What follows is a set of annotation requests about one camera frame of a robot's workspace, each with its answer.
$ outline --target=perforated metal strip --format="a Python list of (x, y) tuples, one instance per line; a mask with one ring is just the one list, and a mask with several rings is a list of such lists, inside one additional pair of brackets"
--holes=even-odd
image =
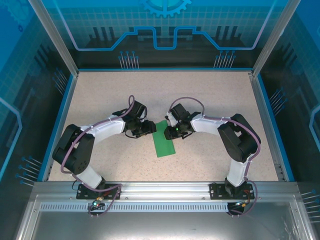
[[(102, 212), (109, 206), (95, 212)], [(87, 202), (46, 202), (40, 206), (41, 212), (87, 212), (90, 203)], [(224, 202), (116, 202), (110, 212), (227, 212), (228, 206)]]

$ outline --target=green rectangular plate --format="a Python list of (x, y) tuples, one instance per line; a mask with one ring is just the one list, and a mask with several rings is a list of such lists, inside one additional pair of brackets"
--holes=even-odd
[(153, 142), (155, 147), (156, 156), (158, 158), (175, 154), (175, 147), (172, 140), (167, 140), (165, 138), (165, 129), (168, 126), (166, 120), (158, 122), (156, 125), (156, 132), (152, 133)]

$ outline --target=speckled tabletop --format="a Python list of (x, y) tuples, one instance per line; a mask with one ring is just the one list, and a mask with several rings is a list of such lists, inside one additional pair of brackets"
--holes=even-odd
[[(242, 114), (261, 138), (261, 152), (250, 166), (249, 178), (278, 180), (247, 72), (81, 72), (64, 126), (106, 119), (127, 108), (131, 94), (147, 106), (147, 119), (155, 123), (184, 96), (202, 101), (207, 116)], [(201, 111), (192, 100), (181, 103), (190, 113)], [(152, 135), (130, 139), (119, 134), (94, 147), (90, 164), (106, 181), (210, 182), (227, 176), (231, 158), (219, 136), (199, 132), (173, 144), (176, 154), (157, 158)], [(54, 162), (49, 180), (74, 179)]]

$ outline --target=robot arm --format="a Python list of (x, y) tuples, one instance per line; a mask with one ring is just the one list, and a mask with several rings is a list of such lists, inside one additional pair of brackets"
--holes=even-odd
[(53, 159), (62, 164), (67, 151), (75, 139), (86, 129), (91, 128), (81, 137), (78, 145), (72, 149), (64, 166), (89, 187), (103, 189), (105, 180), (90, 166), (93, 147), (112, 135), (127, 131), (131, 131), (132, 136), (136, 138), (156, 131), (154, 122), (145, 120), (147, 107), (140, 102), (135, 101), (131, 111), (122, 118), (112, 120), (121, 116), (124, 111), (126, 109), (114, 112), (109, 117), (110, 121), (96, 126), (76, 126), (74, 124), (67, 126), (53, 151)]
[[(170, 126), (164, 131), (167, 140), (184, 139), (194, 132), (204, 132), (221, 137), (225, 149), (231, 157), (230, 170), (225, 180), (225, 190), (230, 196), (236, 195), (245, 182), (249, 159), (258, 149), (255, 139), (242, 127), (227, 120), (206, 117), (200, 112), (190, 114), (180, 103), (167, 113), (166, 119), (170, 121)], [(223, 119), (231, 119), (247, 127), (261, 142), (242, 115), (235, 114), (230, 118)]]

